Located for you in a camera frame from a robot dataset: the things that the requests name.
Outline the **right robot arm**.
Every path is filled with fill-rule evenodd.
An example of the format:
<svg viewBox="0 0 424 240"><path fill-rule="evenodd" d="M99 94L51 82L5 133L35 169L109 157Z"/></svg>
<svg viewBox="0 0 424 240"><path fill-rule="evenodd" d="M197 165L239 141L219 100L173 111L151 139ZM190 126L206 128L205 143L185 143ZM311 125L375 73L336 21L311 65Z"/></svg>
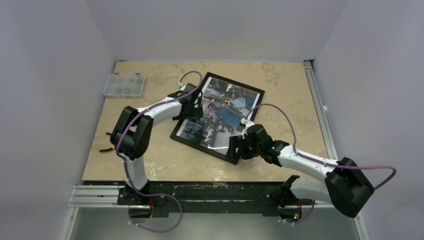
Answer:
<svg viewBox="0 0 424 240"><path fill-rule="evenodd" d="M332 204L344 216L354 218L375 192L375 187L352 159L323 158L316 162L315 155L272 139L261 124L251 124L241 135L231 136L227 155L234 161L261 157L269 164L307 175L306 178L292 175L278 190L268 194L282 207L309 199Z"/></svg>

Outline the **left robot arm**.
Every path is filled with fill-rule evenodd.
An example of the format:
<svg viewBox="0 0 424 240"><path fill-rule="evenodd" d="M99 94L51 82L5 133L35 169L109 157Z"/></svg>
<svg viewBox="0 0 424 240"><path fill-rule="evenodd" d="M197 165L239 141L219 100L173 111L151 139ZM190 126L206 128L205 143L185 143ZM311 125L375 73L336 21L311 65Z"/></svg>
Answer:
<svg viewBox="0 0 424 240"><path fill-rule="evenodd" d="M163 100L146 107L125 107L110 135L115 152L123 161L126 184L132 187L129 197L138 205L146 203L149 179L145 171L144 155L149 147L153 128L169 119L201 118L202 88L191 83Z"/></svg>

